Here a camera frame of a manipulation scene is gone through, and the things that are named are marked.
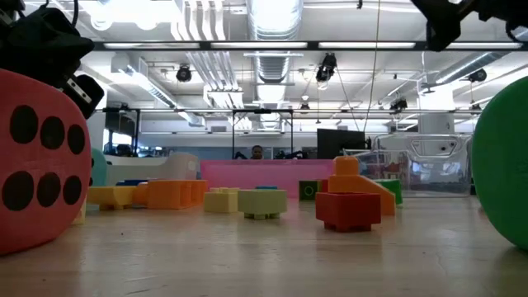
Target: beige toy block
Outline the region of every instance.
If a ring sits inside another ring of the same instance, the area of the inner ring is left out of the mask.
[[[79,213],[73,220],[72,225],[84,224],[85,220],[86,220],[86,198],[84,199],[84,202],[82,203]]]
[[[99,205],[100,210],[123,210],[134,203],[135,186],[91,186],[88,204]]]
[[[238,189],[222,188],[219,192],[205,193],[204,211],[232,213],[238,211]]]
[[[242,211],[246,218],[278,218],[287,207],[286,191],[283,190],[238,191],[238,211]]]

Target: green ball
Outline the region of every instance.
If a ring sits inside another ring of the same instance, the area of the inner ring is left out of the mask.
[[[495,229],[528,250],[528,78],[500,91],[475,128],[471,163],[482,207]]]

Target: green toy block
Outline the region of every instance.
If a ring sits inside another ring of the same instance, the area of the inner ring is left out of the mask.
[[[374,182],[380,184],[385,189],[393,192],[394,197],[396,198],[396,205],[403,204],[403,198],[402,198],[402,184],[400,180],[374,180]]]
[[[238,211],[252,219],[276,219],[288,207],[286,191],[244,190],[238,191]]]
[[[315,200],[319,188],[319,181],[299,181],[299,200]]]

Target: black dot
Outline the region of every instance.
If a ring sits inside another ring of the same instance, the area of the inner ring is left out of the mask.
[[[28,144],[39,130],[39,118],[35,110],[29,106],[17,106],[11,114],[9,132],[13,140],[19,144]]]
[[[64,124],[60,118],[50,116],[40,128],[40,142],[47,149],[58,149],[64,142]]]
[[[29,172],[15,172],[2,187],[3,204],[13,211],[24,210],[33,198],[33,177]]]
[[[68,146],[73,154],[80,154],[84,150],[84,131],[80,125],[72,125],[68,130]]]
[[[40,178],[36,187],[36,199],[42,207],[50,207],[59,198],[60,178],[53,172],[46,173]]]
[[[71,176],[66,179],[63,188],[64,201],[67,205],[74,205],[81,197],[81,191],[83,190],[83,184],[81,179],[77,176]]]

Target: cable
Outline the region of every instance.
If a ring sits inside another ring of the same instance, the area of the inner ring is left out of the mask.
[[[308,80],[308,83],[306,84],[306,87],[304,88],[304,92],[303,94],[301,95],[301,98],[306,95],[306,92],[308,91],[308,88],[310,87],[310,83],[312,83],[312,79],[314,78],[314,75],[315,75],[315,72],[317,70],[317,66],[315,67],[315,69],[313,70],[312,72],[312,76],[310,77],[310,80]],[[299,102],[299,106],[297,107],[297,109],[300,108],[300,106],[303,104],[302,101]]]
[[[366,110],[365,125],[363,126],[363,132],[366,131],[366,123],[369,120],[370,106],[372,105],[372,98],[374,97],[374,81],[376,79],[376,62],[378,61],[378,41],[380,40],[380,13],[381,13],[381,0],[378,0],[378,20],[376,21],[376,47],[374,49],[374,66],[372,67],[372,83],[370,85],[370,102],[369,108]]]
[[[354,116],[354,109],[352,108],[352,104],[350,104],[350,101],[348,100],[347,90],[345,90],[345,84],[343,83],[343,80],[341,79],[341,71],[339,71],[339,68],[336,65],[337,70],[337,76],[339,77],[339,81],[341,82],[341,88],[343,89],[343,93],[345,94],[346,103],[348,103],[348,108],[350,109],[350,113],[352,113],[352,119],[354,119],[354,124],[356,124],[357,131],[360,131],[360,126],[357,124],[356,117]]]
[[[79,18],[79,0],[73,0],[73,19],[72,26],[77,25],[77,19]]]

